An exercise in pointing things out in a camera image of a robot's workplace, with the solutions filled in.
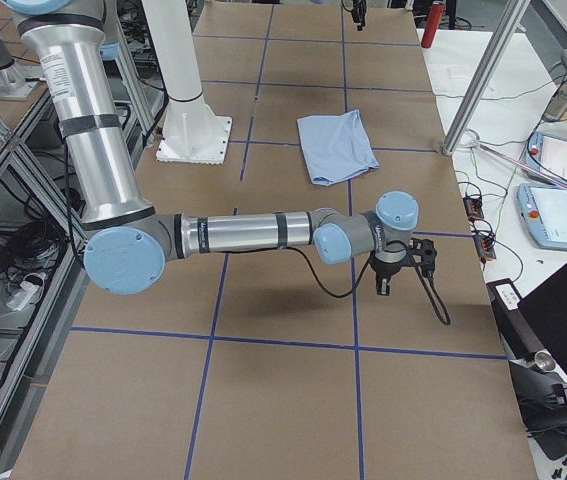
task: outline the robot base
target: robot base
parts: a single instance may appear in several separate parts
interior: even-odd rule
[[[207,163],[220,165],[225,160],[230,131],[232,130],[231,117],[216,117],[223,125],[223,133],[200,147],[193,147],[188,154],[183,154],[183,140],[179,136],[166,137],[161,140],[156,152],[157,160],[162,162]]]
[[[25,78],[41,78],[43,76],[43,69],[41,67],[26,67],[19,65],[19,72]],[[14,90],[6,91],[4,88],[0,87],[0,100],[16,100],[24,101],[27,100],[30,94],[34,91],[34,88],[39,84],[39,81],[26,81],[19,88]]]

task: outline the folded towel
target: folded towel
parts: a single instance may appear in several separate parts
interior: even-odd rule
[[[312,183],[332,185],[378,168],[361,114],[312,115],[297,121]]]

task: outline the robotic arm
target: robotic arm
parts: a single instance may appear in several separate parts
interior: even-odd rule
[[[89,236],[85,269],[101,288],[117,294],[140,292],[158,280],[167,261],[193,253],[312,243],[328,264],[363,253],[373,255],[377,291],[383,295],[389,294],[389,279],[401,266],[409,262],[414,265],[413,255],[419,252],[412,249],[410,240],[418,220],[418,205],[403,192],[387,193],[373,211],[352,217],[331,209],[208,218],[158,215],[139,193],[99,54],[108,18],[116,14],[115,9],[102,0],[3,1],[15,12],[23,43],[35,49],[41,59],[61,134],[86,200],[82,219]],[[171,15],[187,15],[183,1],[174,7]],[[191,36],[189,23],[187,28]],[[188,55],[194,55],[193,48]],[[167,78],[166,86],[170,92]],[[170,92],[170,98],[175,101],[174,92]],[[187,107],[191,109],[180,114],[182,123],[194,114],[197,102],[209,110],[202,94],[187,102],[191,102]],[[192,144],[191,138],[184,141]],[[433,246],[429,254],[433,268]]]

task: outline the white desk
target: white desk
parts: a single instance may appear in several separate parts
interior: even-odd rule
[[[436,94],[455,97],[465,93],[490,35],[487,32],[446,30],[437,32],[432,48],[423,50],[432,88]],[[550,80],[550,76],[525,35],[515,34],[483,98],[516,96],[546,84]],[[472,117],[469,128],[479,133],[482,140],[490,143],[524,140],[538,122],[555,88],[554,84],[550,83],[536,92],[517,99],[482,101]],[[461,98],[447,98],[440,95],[437,97],[441,122],[446,131],[460,103]],[[543,124],[539,130],[567,137],[567,123]],[[523,150],[523,144],[516,143],[494,148],[518,158]],[[513,165],[478,149],[475,149],[474,153],[476,167],[481,177],[504,186],[507,185],[514,170]],[[470,181],[481,188],[483,194],[503,194],[502,189],[477,178],[468,149],[458,149],[453,159],[455,169],[466,173]],[[463,173],[457,173],[457,176],[459,181],[467,180]],[[497,237],[500,242],[515,250],[523,260],[523,274],[516,282],[522,295],[527,295],[567,262],[567,252],[538,248],[520,221],[516,209],[516,186],[530,181],[521,170],[514,174],[509,193],[503,203]],[[461,185],[461,191],[465,191],[465,185]],[[494,228],[497,228],[499,224],[501,202],[502,200],[496,197],[484,199],[485,216]],[[520,268],[516,258],[499,245],[496,246],[495,251],[497,260],[487,263],[484,271],[485,281],[506,277],[515,278]],[[562,467],[560,460],[549,461],[536,442],[531,441],[530,447],[535,457],[539,478],[549,479],[554,469]],[[566,472],[566,467],[563,467],[563,476]]]

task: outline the shelving unit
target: shelving unit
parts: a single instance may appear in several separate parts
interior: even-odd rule
[[[36,61],[36,56],[18,41],[10,12],[1,3],[0,16],[4,17],[0,18],[0,33],[10,51]],[[161,95],[141,88],[129,51],[122,50],[117,60],[122,80],[113,79],[112,90],[126,117],[124,135],[136,163],[144,148],[148,121],[160,108]],[[11,312],[5,305],[9,285],[0,277],[0,470],[11,468],[18,456],[87,284],[68,248],[68,218],[61,191],[65,180],[60,158],[63,150],[60,140],[53,137],[54,120],[54,107],[44,83],[25,102],[0,101],[0,244],[32,221],[1,182],[12,187],[22,200],[31,199],[48,218],[46,221],[65,236],[58,252],[48,259],[54,269],[41,298],[32,305]],[[56,142],[42,148],[41,139]],[[80,190],[76,179],[72,179],[71,187]],[[85,239],[78,214],[73,213],[71,221],[73,241],[78,244]]]

